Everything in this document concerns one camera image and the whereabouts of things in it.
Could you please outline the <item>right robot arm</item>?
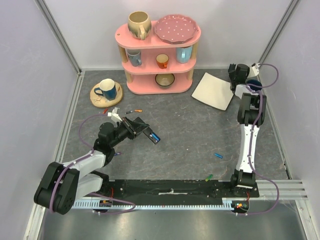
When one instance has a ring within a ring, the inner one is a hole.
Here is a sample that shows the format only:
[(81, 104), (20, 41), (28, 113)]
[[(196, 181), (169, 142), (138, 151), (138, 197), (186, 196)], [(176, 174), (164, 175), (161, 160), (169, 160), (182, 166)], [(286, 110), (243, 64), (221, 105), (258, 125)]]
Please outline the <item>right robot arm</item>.
[(258, 132), (266, 116), (266, 99), (262, 84), (255, 79), (259, 74), (256, 64), (251, 66), (231, 63), (228, 67), (230, 89), (240, 98), (237, 121), (241, 131), (240, 152), (229, 191), (235, 197), (242, 196), (256, 185), (255, 151)]

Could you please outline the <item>black remote control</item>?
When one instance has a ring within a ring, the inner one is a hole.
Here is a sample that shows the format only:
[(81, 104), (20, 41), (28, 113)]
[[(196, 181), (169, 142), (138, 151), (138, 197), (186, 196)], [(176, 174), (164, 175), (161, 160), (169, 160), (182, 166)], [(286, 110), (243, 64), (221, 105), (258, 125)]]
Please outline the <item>black remote control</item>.
[(144, 133), (144, 135), (146, 137), (148, 137), (149, 140), (151, 140), (155, 145), (158, 144), (160, 141), (155, 141), (155, 139), (151, 136), (151, 134), (156, 134), (150, 127), (149, 124), (147, 124), (146, 122), (144, 122), (140, 117), (137, 117), (134, 122), (138, 123), (140, 125), (140, 127), (143, 128), (143, 130), (141, 130), (142, 133)]

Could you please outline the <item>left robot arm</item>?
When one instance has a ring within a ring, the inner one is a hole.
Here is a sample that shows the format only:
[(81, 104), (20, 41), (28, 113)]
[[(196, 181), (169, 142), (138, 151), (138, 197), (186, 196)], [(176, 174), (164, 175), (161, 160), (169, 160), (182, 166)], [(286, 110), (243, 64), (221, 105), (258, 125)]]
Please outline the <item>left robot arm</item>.
[(64, 215), (76, 200), (86, 195), (95, 193), (99, 197), (106, 196), (110, 185), (104, 180), (108, 176), (99, 175), (97, 169), (112, 161), (116, 145), (125, 139), (134, 140), (140, 134), (145, 134), (154, 144), (161, 140), (139, 117), (135, 120), (123, 117), (114, 123), (102, 123), (98, 137), (87, 154), (69, 162), (48, 165), (35, 191), (34, 203)]

